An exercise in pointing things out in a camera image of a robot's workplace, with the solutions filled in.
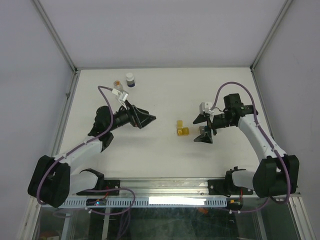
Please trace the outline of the clear orange pill bottle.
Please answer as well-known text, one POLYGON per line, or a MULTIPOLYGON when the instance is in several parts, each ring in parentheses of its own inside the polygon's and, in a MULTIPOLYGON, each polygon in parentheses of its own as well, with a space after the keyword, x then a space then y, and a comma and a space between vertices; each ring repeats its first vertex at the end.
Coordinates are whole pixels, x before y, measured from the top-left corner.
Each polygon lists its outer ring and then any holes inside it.
POLYGON ((120 91, 120 92, 123 92, 124 91, 124 88, 123 88, 123 85, 122 83, 119 81, 119 80, 115 80, 113 82, 113 88, 120 91))

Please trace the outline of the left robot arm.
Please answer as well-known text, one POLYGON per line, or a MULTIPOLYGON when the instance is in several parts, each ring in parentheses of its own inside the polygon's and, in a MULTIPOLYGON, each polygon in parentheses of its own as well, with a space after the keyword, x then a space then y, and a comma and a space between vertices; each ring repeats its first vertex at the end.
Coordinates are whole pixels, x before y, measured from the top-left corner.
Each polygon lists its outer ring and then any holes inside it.
POLYGON ((66 153, 40 157, 27 193, 41 204, 58 208, 70 195, 97 195, 108 190, 103 173, 92 168, 79 173, 75 171, 110 146, 114 139, 113 130, 126 124, 142 129, 155 120, 156 116, 128 101, 116 112, 112 112, 107 105, 99 107, 93 127, 83 142, 66 153))

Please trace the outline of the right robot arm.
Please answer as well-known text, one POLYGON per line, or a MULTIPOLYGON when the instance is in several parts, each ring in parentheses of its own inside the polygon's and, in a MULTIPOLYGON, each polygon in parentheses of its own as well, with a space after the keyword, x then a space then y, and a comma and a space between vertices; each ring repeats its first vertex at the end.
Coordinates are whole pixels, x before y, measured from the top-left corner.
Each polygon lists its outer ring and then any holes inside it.
POLYGON ((229 94, 223 100, 225 108, 217 115, 213 103, 199 105, 199 115, 193 124, 206 125, 201 127, 194 141, 211 144, 218 129, 238 127, 255 151, 259 165, 256 171, 237 166, 226 171, 224 180, 214 186, 215 190, 226 197, 240 193, 242 188, 255 191, 260 198, 294 194, 298 184, 298 158, 287 154, 260 128, 258 112, 253 105, 243 104, 239 94, 229 94))

